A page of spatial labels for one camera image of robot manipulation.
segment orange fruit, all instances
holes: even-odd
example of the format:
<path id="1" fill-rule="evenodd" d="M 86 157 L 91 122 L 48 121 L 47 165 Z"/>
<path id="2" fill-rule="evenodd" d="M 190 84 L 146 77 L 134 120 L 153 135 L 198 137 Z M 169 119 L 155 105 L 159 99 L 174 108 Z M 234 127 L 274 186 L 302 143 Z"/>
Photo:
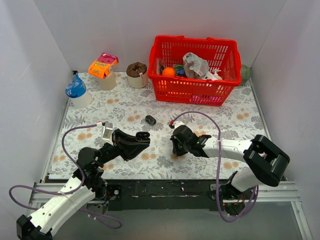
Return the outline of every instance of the orange fruit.
<path id="1" fill-rule="evenodd" d="M 166 67 L 165 69 L 163 69 L 162 75 L 166 77 L 175 77 L 176 71 L 172 67 Z"/>

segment white wall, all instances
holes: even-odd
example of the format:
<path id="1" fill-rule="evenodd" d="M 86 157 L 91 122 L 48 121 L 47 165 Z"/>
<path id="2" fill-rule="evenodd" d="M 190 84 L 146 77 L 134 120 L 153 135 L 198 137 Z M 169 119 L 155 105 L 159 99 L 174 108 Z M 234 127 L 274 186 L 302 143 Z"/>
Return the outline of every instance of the white wall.
<path id="1" fill-rule="evenodd" d="M 287 0 L 253 64 L 273 141 L 291 157 L 313 238 L 320 239 L 320 1 Z"/>
<path id="2" fill-rule="evenodd" d="M 0 239 L 16 240 L 26 210 L 9 198 L 39 181 L 71 70 L 33 0 L 0 0 Z M 15 190 L 28 204 L 30 191 Z"/>
<path id="3" fill-rule="evenodd" d="M 286 0 L 34 0 L 73 70 L 88 71 L 102 53 L 116 71 L 148 64 L 157 35 L 238 42 L 251 66 Z"/>

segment table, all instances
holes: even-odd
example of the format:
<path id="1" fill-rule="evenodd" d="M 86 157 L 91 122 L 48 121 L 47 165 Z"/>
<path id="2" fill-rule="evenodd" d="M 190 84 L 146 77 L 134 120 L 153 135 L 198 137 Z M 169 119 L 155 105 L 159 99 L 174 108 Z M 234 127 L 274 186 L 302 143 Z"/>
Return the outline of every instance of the table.
<path id="1" fill-rule="evenodd" d="M 93 102 L 86 108 L 76 109 L 69 104 L 63 128 L 58 135 L 54 154 L 48 171 L 50 180 L 67 180 L 77 167 L 62 150 L 63 133 L 76 126 L 85 126 L 97 121 L 108 121 L 113 127 L 127 134 L 148 131 L 150 147 L 135 159 L 124 161 L 121 157 L 106 163 L 103 167 L 104 179 L 215 179 L 218 158 L 194 157 L 186 154 L 176 157 L 172 154 L 168 127 L 170 120 L 185 111 L 200 111 L 211 116 L 221 128 L 221 139 L 246 140 L 257 134 L 266 135 L 264 124 L 257 107 L 252 88 L 235 87 L 220 107 L 157 101 L 151 81 L 145 88 L 130 87 L 125 72 L 115 72 L 116 87 L 110 91 L 101 90 L 96 78 L 88 73 L 79 73 L 85 82 Z M 150 126 L 145 116 L 151 115 L 157 124 Z M 186 114 L 180 121 L 197 135 L 218 136 L 215 126 L 200 114 Z M 77 159 L 79 150 L 84 147 L 99 149 L 104 142 L 101 129 L 97 127 L 73 131 L 65 138 L 65 147 Z M 220 178 L 228 179 L 234 171 L 247 168 L 241 161 L 223 158 Z"/>

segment plastic basket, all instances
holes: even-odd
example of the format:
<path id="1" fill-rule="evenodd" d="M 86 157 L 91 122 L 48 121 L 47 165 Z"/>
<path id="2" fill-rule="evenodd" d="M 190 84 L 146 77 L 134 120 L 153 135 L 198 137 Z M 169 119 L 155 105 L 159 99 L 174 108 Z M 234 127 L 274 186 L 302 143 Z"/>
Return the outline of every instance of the plastic basket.
<path id="1" fill-rule="evenodd" d="M 210 72 L 221 70 L 223 80 L 157 75 L 157 59 L 165 62 L 164 67 L 174 67 L 183 64 L 183 56 L 189 52 L 207 60 Z M 160 35 L 155 37 L 150 52 L 148 76 L 158 101 L 221 106 L 241 83 L 240 71 L 241 59 L 234 40 Z"/>

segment green ball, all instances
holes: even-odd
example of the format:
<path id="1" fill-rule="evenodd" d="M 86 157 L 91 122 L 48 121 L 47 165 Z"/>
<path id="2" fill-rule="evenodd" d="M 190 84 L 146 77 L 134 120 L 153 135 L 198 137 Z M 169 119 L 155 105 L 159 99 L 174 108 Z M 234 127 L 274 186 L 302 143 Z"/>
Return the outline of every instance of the green ball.
<path id="1" fill-rule="evenodd" d="M 241 83 L 240 86 L 244 86 L 251 76 L 251 69 L 246 65 L 241 65 Z"/>

